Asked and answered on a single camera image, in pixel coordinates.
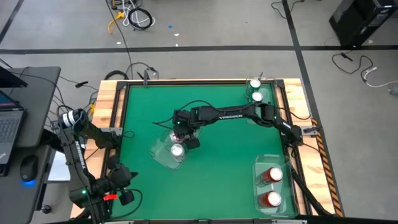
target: black computer tower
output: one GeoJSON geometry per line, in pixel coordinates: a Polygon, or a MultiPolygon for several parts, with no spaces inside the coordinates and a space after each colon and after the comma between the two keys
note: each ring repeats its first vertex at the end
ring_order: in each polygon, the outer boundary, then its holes
{"type": "Polygon", "coordinates": [[[360,46],[398,9],[398,0],[343,0],[329,20],[342,46],[360,46]]]}

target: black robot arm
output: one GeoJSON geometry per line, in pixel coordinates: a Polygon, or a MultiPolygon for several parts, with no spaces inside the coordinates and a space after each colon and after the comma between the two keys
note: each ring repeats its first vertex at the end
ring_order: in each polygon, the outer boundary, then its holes
{"type": "Polygon", "coordinates": [[[109,158],[107,163],[110,169],[109,175],[95,179],[87,169],[84,149],[80,146],[79,137],[93,139],[100,149],[119,149],[121,136],[114,131],[103,132],[91,124],[86,112],[82,109],[61,114],[58,123],[58,136],[70,173],[68,183],[70,200],[80,208],[89,209],[92,219],[96,222],[109,219],[108,203],[104,200],[104,196],[111,190],[119,189],[122,192],[119,198],[122,205],[132,202],[134,200],[132,192],[124,188],[130,185],[130,180],[138,173],[130,172],[114,156],[109,158]]]}
{"type": "Polygon", "coordinates": [[[289,125],[282,119],[276,107],[267,103],[251,103],[243,106],[215,108],[199,106],[190,111],[175,110],[173,115],[173,131],[177,138],[185,139],[189,149],[199,146],[199,141],[193,133],[200,127],[213,124],[222,119],[249,118],[263,127],[275,127],[284,135],[290,144],[302,143],[301,128],[289,125]]]}

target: red can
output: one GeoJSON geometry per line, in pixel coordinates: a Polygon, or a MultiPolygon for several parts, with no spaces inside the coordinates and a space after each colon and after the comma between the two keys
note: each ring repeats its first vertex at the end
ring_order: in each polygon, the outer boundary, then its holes
{"type": "Polygon", "coordinates": [[[281,202],[282,197],[273,190],[259,196],[259,205],[263,208],[276,208],[281,202]]]}
{"type": "Polygon", "coordinates": [[[264,184],[276,183],[282,180],[284,176],[282,170],[278,167],[271,167],[261,174],[261,180],[264,184]]]}

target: red tag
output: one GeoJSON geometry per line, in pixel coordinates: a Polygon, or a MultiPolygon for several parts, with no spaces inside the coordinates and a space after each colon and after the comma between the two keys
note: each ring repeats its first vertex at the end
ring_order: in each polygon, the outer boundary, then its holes
{"type": "Polygon", "coordinates": [[[107,195],[107,196],[104,196],[104,200],[105,201],[114,200],[114,199],[118,199],[118,195],[107,195]]]}

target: black desk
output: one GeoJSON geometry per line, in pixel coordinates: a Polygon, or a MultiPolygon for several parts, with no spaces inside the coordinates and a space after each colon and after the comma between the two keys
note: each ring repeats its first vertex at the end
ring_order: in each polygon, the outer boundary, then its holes
{"type": "MultiPolygon", "coordinates": [[[[10,71],[21,73],[23,68],[10,71]]],[[[59,67],[27,68],[26,75],[46,78],[57,83],[61,69],[59,67]]],[[[45,191],[44,177],[49,167],[52,154],[50,146],[40,146],[44,124],[49,111],[55,86],[43,79],[21,76],[28,83],[26,88],[15,88],[11,98],[20,102],[27,109],[15,148],[9,160],[9,172],[6,177],[0,177],[0,223],[29,223],[33,212],[40,210],[41,199],[45,191]],[[35,154],[39,158],[36,183],[31,188],[22,185],[19,167],[22,159],[35,154]]],[[[2,89],[9,94],[12,89],[2,89]]]]}

